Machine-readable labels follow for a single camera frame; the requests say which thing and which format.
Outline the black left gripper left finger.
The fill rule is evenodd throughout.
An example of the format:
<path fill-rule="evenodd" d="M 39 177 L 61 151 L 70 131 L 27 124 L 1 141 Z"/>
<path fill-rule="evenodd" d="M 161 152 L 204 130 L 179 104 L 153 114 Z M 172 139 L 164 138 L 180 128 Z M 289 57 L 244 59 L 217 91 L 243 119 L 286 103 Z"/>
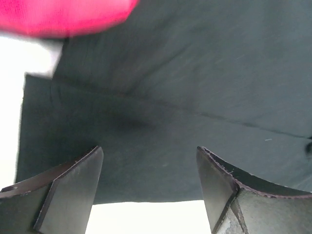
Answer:
<path fill-rule="evenodd" d="M 103 150 L 2 188 L 2 234 L 83 234 L 97 191 Z"/>

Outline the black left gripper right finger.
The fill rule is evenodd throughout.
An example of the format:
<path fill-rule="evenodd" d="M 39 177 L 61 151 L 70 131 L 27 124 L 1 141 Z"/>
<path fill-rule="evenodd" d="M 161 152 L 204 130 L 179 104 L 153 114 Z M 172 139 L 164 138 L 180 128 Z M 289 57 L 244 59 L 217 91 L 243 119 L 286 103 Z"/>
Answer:
<path fill-rule="evenodd" d="M 311 234 L 310 192 L 256 177 L 204 147 L 196 162 L 213 234 Z"/>

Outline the black t shirt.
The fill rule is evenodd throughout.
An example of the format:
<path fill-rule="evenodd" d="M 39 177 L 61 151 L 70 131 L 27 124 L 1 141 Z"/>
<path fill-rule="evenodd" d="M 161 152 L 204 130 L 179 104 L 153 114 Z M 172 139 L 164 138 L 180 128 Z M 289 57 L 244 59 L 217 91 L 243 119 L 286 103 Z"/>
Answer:
<path fill-rule="evenodd" d="M 142 0 L 28 76 L 16 181 L 104 152 L 95 203 L 202 198 L 196 149 L 312 189 L 312 3 Z"/>

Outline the folded pink t shirt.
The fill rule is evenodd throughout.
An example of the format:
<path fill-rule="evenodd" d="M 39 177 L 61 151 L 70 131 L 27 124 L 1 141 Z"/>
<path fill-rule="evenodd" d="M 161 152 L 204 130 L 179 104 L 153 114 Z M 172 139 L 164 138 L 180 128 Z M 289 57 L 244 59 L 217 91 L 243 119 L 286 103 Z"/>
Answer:
<path fill-rule="evenodd" d="M 72 37 L 127 20 L 137 0 L 1 0 L 0 29 L 30 37 Z"/>

